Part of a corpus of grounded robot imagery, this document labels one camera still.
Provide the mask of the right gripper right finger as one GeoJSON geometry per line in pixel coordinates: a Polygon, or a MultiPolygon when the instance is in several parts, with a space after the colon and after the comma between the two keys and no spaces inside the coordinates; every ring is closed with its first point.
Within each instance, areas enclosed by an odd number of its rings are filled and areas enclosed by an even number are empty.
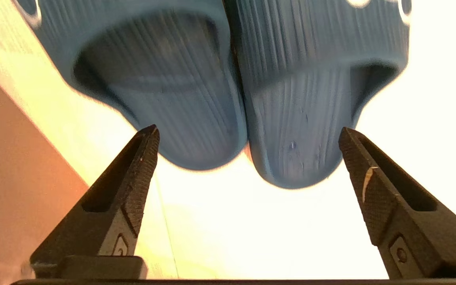
{"type": "Polygon", "coordinates": [[[388,276],[456,277],[456,214],[362,133],[338,144],[388,276]]]}

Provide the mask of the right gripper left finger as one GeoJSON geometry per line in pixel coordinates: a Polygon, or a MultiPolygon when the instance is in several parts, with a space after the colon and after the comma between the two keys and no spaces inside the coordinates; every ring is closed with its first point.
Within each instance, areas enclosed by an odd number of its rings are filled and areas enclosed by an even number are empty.
{"type": "Polygon", "coordinates": [[[132,256],[158,161],[156,125],[138,131],[30,257],[36,277],[58,277],[68,257],[132,256]]]}

